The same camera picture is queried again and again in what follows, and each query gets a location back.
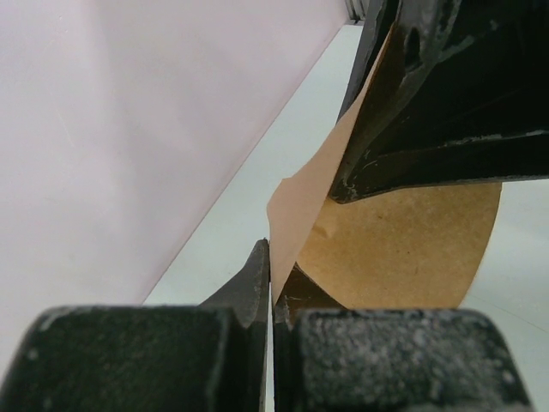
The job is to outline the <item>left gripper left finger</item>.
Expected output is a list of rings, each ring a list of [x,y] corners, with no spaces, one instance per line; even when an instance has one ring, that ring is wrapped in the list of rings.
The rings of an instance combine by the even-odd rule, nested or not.
[[[4,411],[261,411],[269,249],[196,306],[59,306],[27,330]]]

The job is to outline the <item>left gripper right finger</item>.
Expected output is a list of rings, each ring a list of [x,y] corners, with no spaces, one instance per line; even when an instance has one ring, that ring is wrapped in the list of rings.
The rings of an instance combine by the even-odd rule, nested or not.
[[[278,411],[530,411],[497,326],[462,309],[349,310],[294,268],[273,308]]]

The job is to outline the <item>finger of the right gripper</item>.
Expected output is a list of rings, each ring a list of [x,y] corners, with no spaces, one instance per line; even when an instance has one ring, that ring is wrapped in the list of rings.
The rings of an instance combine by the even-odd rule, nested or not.
[[[353,68],[337,119],[345,114],[362,90],[377,54],[395,21],[399,6],[399,0],[373,0],[368,3]]]
[[[547,2],[400,1],[389,33],[331,199],[547,177]]]

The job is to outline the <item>brown paper coffee filter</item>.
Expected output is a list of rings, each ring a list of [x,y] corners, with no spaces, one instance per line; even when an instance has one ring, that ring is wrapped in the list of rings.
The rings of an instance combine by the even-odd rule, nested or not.
[[[456,307],[485,254],[499,183],[402,189],[348,204],[329,199],[361,112],[374,113],[388,33],[358,97],[320,149],[281,181],[267,207],[274,300],[300,268],[348,309]]]

